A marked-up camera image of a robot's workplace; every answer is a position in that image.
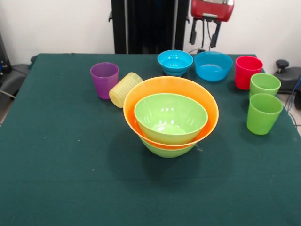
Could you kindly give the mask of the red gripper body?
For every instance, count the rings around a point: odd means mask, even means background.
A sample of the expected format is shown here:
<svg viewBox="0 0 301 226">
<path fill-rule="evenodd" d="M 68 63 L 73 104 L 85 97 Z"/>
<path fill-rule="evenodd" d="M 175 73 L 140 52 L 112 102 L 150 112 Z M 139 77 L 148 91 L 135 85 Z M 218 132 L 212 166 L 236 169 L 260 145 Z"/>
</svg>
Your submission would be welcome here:
<svg viewBox="0 0 301 226">
<path fill-rule="evenodd" d="M 229 21 L 234 9 L 233 0 L 192 0 L 191 15 L 197 19 L 209 18 L 221 22 Z"/>
</svg>

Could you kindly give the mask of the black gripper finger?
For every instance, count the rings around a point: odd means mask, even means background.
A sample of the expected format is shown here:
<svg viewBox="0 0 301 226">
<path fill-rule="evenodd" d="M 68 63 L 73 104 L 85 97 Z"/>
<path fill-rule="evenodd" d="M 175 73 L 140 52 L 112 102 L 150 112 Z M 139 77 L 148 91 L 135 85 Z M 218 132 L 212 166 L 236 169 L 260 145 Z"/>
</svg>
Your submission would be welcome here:
<svg viewBox="0 0 301 226">
<path fill-rule="evenodd" d="M 211 38 L 210 48 L 215 48 L 216 47 L 216 43 L 217 43 L 217 39 L 218 39 L 220 27 L 221 27 L 221 21 L 214 21 L 214 23 L 216 23 L 216 29 L 215 29 L 214 34 L 212 35 L 212 38 Z"/>
<path fill-rule="evenodd" d="M 196 25 L 197 25 L 197 18 L 193 18 L 193 22 L 192 22 L 192 27 L 191 27 L 191 33 L 190 33 L 190 41 L 189 43 L 191 45 L 195 44 L 196 41 L 196 36 L 197 36 L 197 32 L 196 32 Z"/>
</svg>

